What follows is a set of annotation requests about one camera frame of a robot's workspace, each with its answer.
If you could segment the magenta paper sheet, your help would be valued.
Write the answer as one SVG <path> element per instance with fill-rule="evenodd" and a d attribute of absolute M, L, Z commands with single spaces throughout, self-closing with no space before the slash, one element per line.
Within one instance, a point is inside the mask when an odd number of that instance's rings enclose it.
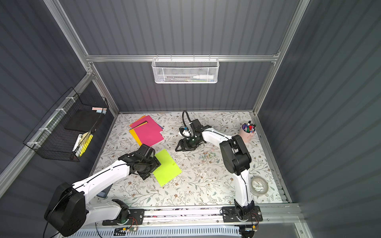
<path fill-rule="evenodd" d="M 149 123 L 141 124 L 133 129 L 140 138 L 142 145 L 153 146 L 164 140 L 161 128 L 152 126 Z"/>
<path fill-rule="evenodd" d="M 133 129 L 133 128 L 135 128 L 135 127 L 137 127 L 137 126 L 139 126 L 139 125 L 141 125 L 141 124 L 144 124 L 144 123 L 149 123 L 149 124 L 152 125 L 152 126 L 155 126 L 155 127 L 159 127 L 159 128 L 160 128 L 160 126 L 158 126 L 157 122 L 155 122 L 155 121 L 152 119 L 151 116 L 146 116 L 145 118 L 139 120 L 139 121 L 136 122 L 131 128 Z"/>

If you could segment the lime green paper sheet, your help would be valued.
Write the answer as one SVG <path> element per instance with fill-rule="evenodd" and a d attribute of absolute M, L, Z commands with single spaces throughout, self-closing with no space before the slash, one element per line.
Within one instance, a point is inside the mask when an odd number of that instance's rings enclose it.
<path fill-rule="evenodd" d="M 167 150 L 162 150 L 155 154 L 161 165 L 153 172 L 155 178 L 161 187 L 173 180 L 182 173 L 180 167 L 176 164 Z"/>

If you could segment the yellow paper sheet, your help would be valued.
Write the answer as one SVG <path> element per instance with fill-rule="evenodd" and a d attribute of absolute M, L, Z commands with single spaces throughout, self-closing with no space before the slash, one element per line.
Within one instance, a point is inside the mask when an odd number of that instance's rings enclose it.
<path fill-rule="evenodd" d="M 140 138 L 138 137 L 137 133 L 135 132 L 135 130 L 130 129 L 129 132 L 132 135 L 132 137 L 135 139 L 135 141 L 138 143 L 138 145 L 141 146 L 142 142 L 141 142 Z"/>

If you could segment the orange paper sheet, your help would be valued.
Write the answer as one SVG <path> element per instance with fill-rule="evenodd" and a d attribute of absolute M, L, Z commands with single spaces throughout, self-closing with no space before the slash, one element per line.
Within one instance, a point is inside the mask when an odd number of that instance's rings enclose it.
<path fill-rule="evenodd" d="M 143 119 L 143 118 L 145 118 L 146 116 L 142 116 L 142 117 L 140 117 L 139 119 L 137 119 L 135 122 L 133 122 L 132 124 L 130 124 L 130 127 L 132 127 L 136 122 L 138 122 L 139 120 L 141 120 L 141 119 Z"/>

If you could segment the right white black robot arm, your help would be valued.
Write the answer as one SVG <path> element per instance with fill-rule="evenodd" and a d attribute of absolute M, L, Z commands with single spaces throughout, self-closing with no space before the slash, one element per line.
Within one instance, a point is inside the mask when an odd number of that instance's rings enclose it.
<path fill-rule="evenodd" d="M 220 148 L 224 166 L 233 174 L 236 216 L 241 221 L 248 220 L 255 209 L 249 175 L 252 158 L 242 138 L 239 135 L 225 135 L 211 126 L 203 126 L 197 119 L 191 121 L 189 126 L 183 124 L 179 133 L 183 139 L 175 148 L 176 152 L 195 151 L 203 143 Z"/>

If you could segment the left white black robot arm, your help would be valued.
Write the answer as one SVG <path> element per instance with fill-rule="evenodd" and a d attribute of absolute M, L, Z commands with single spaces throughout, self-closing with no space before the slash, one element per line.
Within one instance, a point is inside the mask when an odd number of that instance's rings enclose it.
<path fill-rule="evenodd" d="M 48 205 L 44 218 L 58 233 L 68 237 L 83 226 L 105 220 L 118 225 L 130 222 L 129 206 L 119 199 L 110 205 L 89 205 L 91 199 L 115 182 L 131 174 L 147 179 L 161 166 L 155 150 L 142 144 L 137 151 L 120 156 L 117 161 L 81 181 L 59 185 Z"/>

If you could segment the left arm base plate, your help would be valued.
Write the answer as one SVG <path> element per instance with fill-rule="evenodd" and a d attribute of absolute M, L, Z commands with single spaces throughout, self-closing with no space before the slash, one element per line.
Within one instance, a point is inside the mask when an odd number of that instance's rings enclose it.
<path fill-rule="evenodd" d="M 102 222 L 103 226 L 131 226 L 141 225 L 144 219 L 144 209 L 123 209 L 121 213 L 114 220 L 105 220 Z"/>

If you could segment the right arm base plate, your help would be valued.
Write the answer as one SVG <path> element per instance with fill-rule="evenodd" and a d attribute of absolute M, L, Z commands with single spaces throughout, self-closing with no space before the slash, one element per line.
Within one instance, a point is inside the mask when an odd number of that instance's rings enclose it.
<path fill-rule="evenodd" d="M 250 210 L 239 209 L 234 206 L 225 206 L 220 209 L 220 214 L 222 215 L 224 223 L 234 223 L 234 222 L 262 222 L 263 216 L 259 206 L 254 206 Z"/>

